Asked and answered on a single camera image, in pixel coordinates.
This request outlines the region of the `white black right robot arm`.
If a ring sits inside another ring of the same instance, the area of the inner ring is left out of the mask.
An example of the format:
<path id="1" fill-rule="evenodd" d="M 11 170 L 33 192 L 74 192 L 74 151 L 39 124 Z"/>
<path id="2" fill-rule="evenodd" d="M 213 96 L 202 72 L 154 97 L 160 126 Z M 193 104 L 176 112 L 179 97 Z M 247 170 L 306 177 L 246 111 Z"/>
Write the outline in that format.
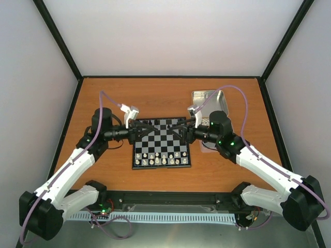
<path id="1" fill-rule="evenodd" d="M 191 120 L 179 121 L 170 130 L 190 144 L 197 139 L 215 144 L 223 158 L 253 172 L 273 187 L 271 191 L 243 182 L 237 190 L 245 205 L 277 213 L 300 231 L 306 231 L 323 211 L 330 216 L 316 178 L 295 174 L 261 154 L 234 133 L 231 120 L 224 111 L 213 111 L 208 126 L 197 124 L 197 117 L 192 121 L 194 124 L 190 123 Z"/>

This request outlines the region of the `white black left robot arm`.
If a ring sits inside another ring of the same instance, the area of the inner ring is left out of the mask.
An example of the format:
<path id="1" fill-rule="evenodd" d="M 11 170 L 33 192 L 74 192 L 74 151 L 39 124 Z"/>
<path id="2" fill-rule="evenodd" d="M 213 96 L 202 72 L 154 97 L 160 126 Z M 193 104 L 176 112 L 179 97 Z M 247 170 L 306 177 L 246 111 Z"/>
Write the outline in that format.
<path id="1" fill-rule="evenodd" d="M 110 141 L 128 140 L 133 144 L 156 130 L 155 127 L 136 120 L 138 109 L 125 110 L 125 124 L 114 125 L 115 116 L 109 108 L 101 107 L 92 116 L 92 125 L 85 130 L 76 148 L 58 171 L 33 193 L 25 191 L 19 198 L 19 222 L 44 240 L 53 239 L 64 222 L 83 208 L 107 204 L 107 187 L 96 181 L 87 182 L 80 190 L 68 191 L 81 175 L 94 165 L 109 149 Z"/>

